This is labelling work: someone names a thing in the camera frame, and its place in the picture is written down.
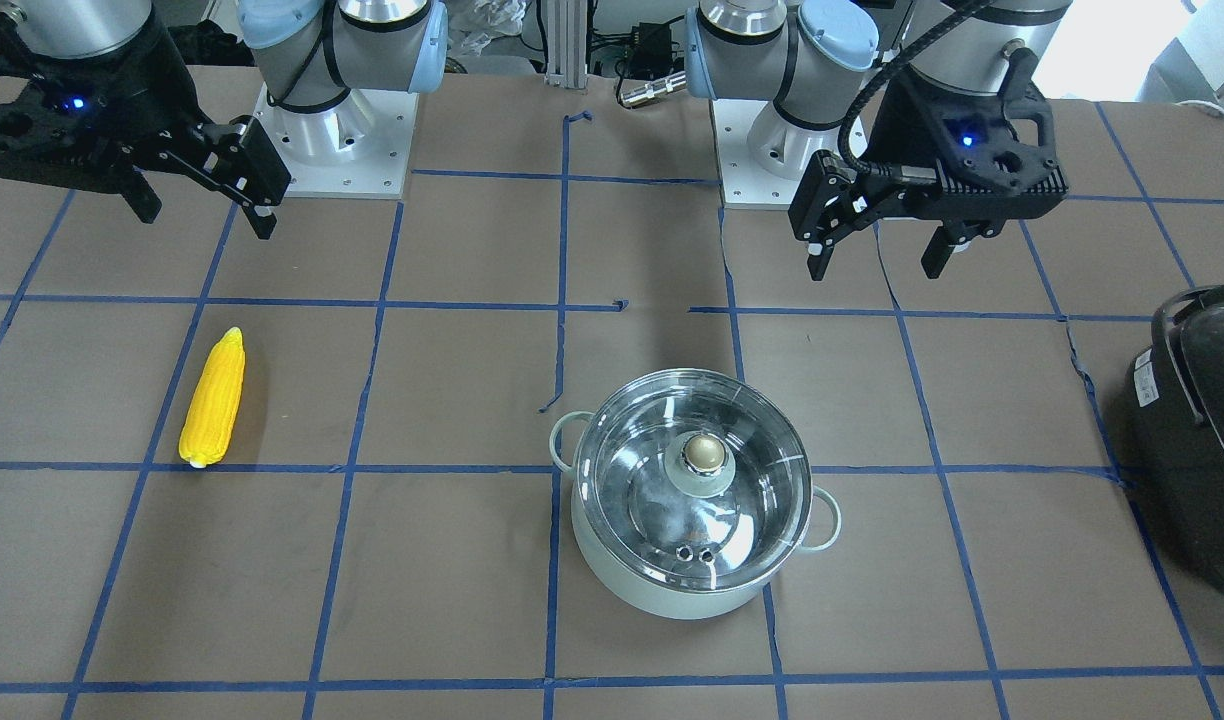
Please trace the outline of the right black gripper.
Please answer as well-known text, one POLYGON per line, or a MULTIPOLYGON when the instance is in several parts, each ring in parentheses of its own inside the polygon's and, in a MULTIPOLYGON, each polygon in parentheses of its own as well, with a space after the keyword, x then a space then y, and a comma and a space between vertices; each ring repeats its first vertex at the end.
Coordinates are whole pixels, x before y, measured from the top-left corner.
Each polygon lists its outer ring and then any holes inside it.
POLYGON ((0 20, 0 178, 115 193, 144 224, 162 211, 144 170, 186 176, 242 209, 269 240, 291 173, 259 118, 215 124, 173 33, 147 20, 99 56, 48 59, 0 20))

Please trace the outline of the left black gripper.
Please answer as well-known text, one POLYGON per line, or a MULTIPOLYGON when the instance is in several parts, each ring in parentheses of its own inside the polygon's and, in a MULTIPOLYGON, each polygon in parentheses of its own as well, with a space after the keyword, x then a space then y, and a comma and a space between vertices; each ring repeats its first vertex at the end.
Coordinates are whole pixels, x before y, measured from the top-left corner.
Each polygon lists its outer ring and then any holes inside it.
POLYGON ((808 158, 787 217, 805 242, 807 268, 823 280, 838 242, 873 224, 871 208, 894 200, 895 217, 941 220, 920 266, 928 279, 973 240, 965 222, 1037 219, 1069 196, 1047 97, 1033 61, 1010 61, 999 89, 963 94, 905 67, 881 70, 883 102, 862 160, 887 176, 854 170, 834 152, 808 158))

